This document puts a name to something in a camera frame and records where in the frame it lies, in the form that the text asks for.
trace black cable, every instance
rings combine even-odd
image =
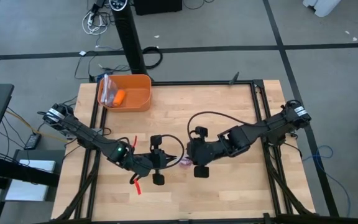
[[[95,52],[94,50],[89,50],[87,52],[85,52],[84,55],[81,55],[80,59],[78,59],[78,62],[77,62],[77,66],[75,67],[75,71],[74,71],[74,78],[75,79],[78,79],[78,80],[86,80],[86,79],[89,79],[89,78],[77,78],[77,71],[78,71],[78,67],[80,66],[80,63],[82,61],[82,59],[87,55],[89,54],[90,52],[94,52],[95,53],[95,56],[98,54],[97,52]]]
[[[192,8],[192,7],[188,7],[188,6],[186,5],[185,0],[182,0],[183,5],[184,5],[186,8],[191,9],[191,10],[199,9],[199,8],[203,7],[205,3],[211,3],[211,2],[213,2],[213,1],[215,1],[215,0],[210,0],[210,1],[203,0],[203,3],[202,3],[200,6]]]
[[[138,174],[134,174],[134,175],[132,175],[132,177],[129,179],[129,184],[134,184],[135,183],[135,179],[136,180],[140,180],[140,176],[138,176]]]
[[[93,75],[91,75],[91,62],[97,55],[99,55],[99,53],[96,52],[95,55],[91,58],[91,60],[89,60],[88,62],[88,75],[89,75],[88,78],[94,77]]]
[[[14,144],[17,144],[19,147],[24,148],[23,146],[21,146],[19,143],[17,143],[17,141],[9,138],[8,136],[6,136],[4,133],[0,132],[0,135],[4,136],[5,138],[7,138],[8,140],[10,140],[11,142],[13,142]]]
[[[7,129],[6,129],[6,127],[5,127],[5,124],[4,124],[4,121],[1,121],[1,124],[2,124],[2,126],[4,127],[4,129],[5,129],[5,133],[6,133],[6,137],[7,137],[7,152],[6,152],[6,156],[9,154],[9,148],[10,148],[10,140],[9,140],[9,135],[8,135],[8,133],[7,133]]]
[[[298,150],[298,152],[299,152],[299,154],[300,154],[301,158],[303,157],[302,152],[301,152],[301,150],[300,150],[300,149],[298,149],[297,147],[295,147],[295,146],[293,146],[293,145],[291,145],[291,144],[288,144],[288,143],[284,143],[284,144],[286,144],[287,146],[290,146],[290,147],[292,147],[292,148],[294,148],[294,149]]]
[[[229,116],[227,114],[223,114],[223,113],[219,113],[219,112],[214,112],[214,111],[202,111],[199,113],[194,114],[190,119],[189,122],[187,122],[187,135],[189,136],[189,140],[192,141],[193,139],[191,138],[191,132],[190,132],[190,123],[191,120],[193,120],[195,117],[201,115],[201,114],[216,114],[216,115],[220,115],[229,119],[232,119],[234,121],[237,121],[238,123],[242,123],[244,125],[248,125],[248,126],[254,126],[254,127],[266,127],[266,125],[257,125],[257,124],[250,124],[244,121],[241,121],[239,119],[233,118],[232,116]]]
[[[114,72],[127,72],[129,71],[131,68],[129,68],[129,65],[118,65],[115,68],[109,68],[109,67],[102,67],[102,69],[106,72],[106,73],[110,73],[113,74]]]
[[[43,122],[40,126],[38,126],[37,131],[41,130],[41,127],[45,124],[45,122]]]
[[[25,145],[25,142],[23,141],[23,139],[21,138],[20,134],[16,131],[16,129],[14,129],[12,127],[12,125],[10,124],[10,122],[7,120],[6,116],[4,116],[6,123],[9,125],[9,127],[12,128],[12,130],[17,134],[17,137],[19,137],[20,141],[23,143],[23,145]]]
[[[288,134],[288,135],[290,135],[291,137],[295,138],[295,140],[297,140],[298,137],[299,137],[296,133],[286,133],[286,134]]]
[[[107,136],[107,135],[110,135],[112,133],[111,129],[109,129],[109,128],[103,128],[103,131],[106,130],[106,129],[109,130],[109,133],[104,133],[103,136]]]
[[[14,110],[12,110],[10,107],[7,107],[7,108],[10,109],[10,111],[12,111],[12,113],[14,113],[14,114],[16,114],[18,117],[22,118],[23,122],[25,122],[28,126],[31,127],[31,125],[30,125],[22,116],[20,116],[18,113],[16,113]]]
[[[70,155],[70,153],[74,152],[74,151],[77,150],[79,147],[81,147],[81,146],[77,146],[77,147],[75,147],[73,150],[71,150],[69,153],[65,154],[65,156],[63,156],[63,160],[62,160],[62,161],[64,161],[64,160],[66,159],[66,157],[67,157],[68,155]]]
[[[68,143],[64,144],[64,147],[66,149],[67,145],[73,143],[74,141],[76,141],[77,138],[73,139],[72,141],[69,141]],[[74,152],[76,149],[78,149],[80,146],[77,146],[76,148],[74,148],[73,150],[71,150],[69,153],[65,154],[65,156],[63,156],[62,161],[64,161],[66,159],[66,156],[68,156],[70,153]]]
[[[156,52],[156,53],[158,53],[160,55],[160,59],[158,60],[157,63],[155,63],[154,65],[146,65],[147,69],[153,69],[153,68],[155,68],[155,67],[157,67],[157,66],[159,66],[161,64],[163,56],[162,56],[161,50],[158,49],[157,47],[146,47],[145,49],[143,49],[142,54],[145,55],[145,54],[147,54],[149,52]]]
[[[64,101],[62,104],[66,104],[66,103],[68,103],[68,102],[70,102],[70,101],[73,101],[73,100],[75,100],[77,97],[78,97],[78,96],[74,96],[72,99],[66,100],[66,101]]]

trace black pole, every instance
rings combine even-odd
[[[257,118],[257,121],[261,121],[262,115],[260,114],[259,102],[258,102],[258,98],[256,96],[255,86],[253,83],[251,83],[250,87],[251,87],[252,101],[254,102],[256,118]],[[263,150],[264,158],[265,158],[265,165],[266,165],[266,169],[267,169],[268,184],[270,186],[270,192],[272,194],[274,213],[275,213],[275,215],[278,215],[278,214],[281,214],[281,208],[280,208],[280,202],[278,201],[277,188],[276,188],[276,185],[274,182],[274,178],[270,175],[270,172],[268,170],[269,169],[268,168],[268,162],[269,162],[268,160],[270,159],[269,149],[266,148],[266,144],[265,144],[264,140],[262,138],[261,138],[261,140],[262,140],[262,150]]]
[[[112,14],[132,74],[148,75],[130,5],[120,11],[112,10]]]
[[[102,129],[102,134],[104,132],[104,127],[106,124],[106,116],[107,116],[107,109],[103,108],[102,110],[102,115],[101,115],[101,120],[100,120],[100,125],[99,128]],[[93,205],[94,205],[94,200],[95,200],[95,196],[96,196],[96,184],[98,183],[98,173],[99,173],[99,165],[100,165],[100,151],[96,151],[96,155],[94,157],[94,163],[96,166],[96,173],[95,173],[95,177],[92,181],[91,184],[91,190],[89,192],[89,200],[88,200],[88,208],[86,211],[86,217],[92,219],[92,215],[93,215]]]
[[[94,96],[94,100],[93,100],[93,109],[92,109],[92,116],[91,116],[91,123],[89,124],[90,128],[94,128],[95,124],[96,124],[96,117],[98,115],[98,108],[99,108],[99,103],[98,103],[98,90],[99,90],[99,85],[100,83],[98,82],[98,84],[96,84],[96,93]],[[84,162],[82,165],[82,171],[81,171],[81,179],[80,179],[80,189],[82,188],[85,180],[86,180],[86,176],[88,175],[88,168],[89,168],[89,164],[90,164],[90,157],[91,157],[91,150],[87,149],[85,151],[85,156],[84,156]],[[77,207],[75,208],[75,212],[74,212],[74,218],[80,218],[81,217],[81,210],[82,210],[82,199],[80,200],[80,202],[78,203]]]
[[[264,104],[266,118],[270,118],[272,115],[270,114],[270,108],[269,108],[269,103],[267,101],[266,90],[265,90],[264,86],[259,87],[259,89],[260,89],[260,94],[262,95],[262,102]],[[278,174],[280,175],[280,177],[284,181],[284,183],[286,183],[287,181],[285,179],[283,162],[281,160],[281,149],[279,149],[278,147],[275,146],[275,147],[273,147],[273,153],[274,153],[274,158],[275,158],[276,165],[277,165]],[[285,195],[284,192],[283,192],[283,198],[284,198],[284,203],[285,203],[285,210],[287,211],[288,214],[293,214],[291,202],[288,199],[288,197]]]

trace desk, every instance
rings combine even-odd
[[[270,111],[276,114],[285,103],[280,82],[269,80],[264,81],[264,85]],[[90,123],[95,88],[96,84],[82,84],[78,93],[75,116],[85,124]],[[112,129],[107,138],[127,136],[133,141],[137,136],[135,153],[147,152],[149,138],[154,134],[172,134],[186,144],[186,125],[190,116],[207,110],[226,113],[249,123],[257,121],[250,85],[153,86],[150,110],[107,114],[106,127]],[[212,141],[218,133],[237,124],[206,114],[196,117],[190,128],[197,125],[209,129],[208,140]],[[296,146],[292,138],[287,142]],[[76,146],[76,143],[68,146],[66,153]],[[174,140],[164,139],[161,147],[166,153],[180,154],[181,149]],[[76,194],[84,154],[85,150],[77,149],[65,159],[52,218],[59,216]],[[289,188],[307,209],[314,211],[298,151],[282,146],[282,162]],[[102,156],[92,221],[254,218],[265,212],[273,216],[260,141],[255,142],[248,152],[214,161],[209,168],[208,179],[194,178],[192,167],[176,166],[164,170],[163,186],[154,185],[150,175],[139,181],[142,195],[137,195],[135,187],[129,185],[132,173],[116,167]],[[279,187],[278,196],[282,211],[285,211]],[[85,205],[87,201],[88,195],[85,195]],[[86,214],[86,206],[83,206],[82,214]]]

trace orange bin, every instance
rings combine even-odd
[[[152,81],[148,75],[110,75],[109,78],[117,84],[118,89],[125,91],[124,101],[120,106],[108,107],[101,103],[104,80],[100,80],[99,104],[112,112],[142,112],[151,106]]]

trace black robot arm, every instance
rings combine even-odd
[[[266,138],[272,146],[279,146],[285,142],[286,133],[305,128],[310,120],[301,103],[293,100],[288,101],[282,106],[282,111],[271,118],[255,124],[243,123],[218,134],[218,140],[215,142],[206,142],[208,130],[198,126],[189,132],[190,142],[186,149],[188,158],[196,165],[195,177],[208,177],[208,163],[222,157],[236,157],[248,151],[259,137]],[[191,133],[199,137],[192,138]]]
[[[52,128],[60,131],[62,134],[72,134],[77,137],[78,144],[85,149],[95,149],[102,152],[107,160],[118,167],[133,171],[134,179],[140,179],[149,175],[152,169],[156,170],[153,175],[154,183],[163,185],[164,179],[159,170],[167,168],[167,164],[175,160],[176,156],[166,154],[158,146],[162,143],[161,135],[150,138],[150,153],[134,154],[134,147],[129,144],[128,138],[107,139],[97,133],[95,130],[87,127],[73,115],[71,107],[64,104],[54,104],[47,113],[39,112],[43,115],[43,120]]]

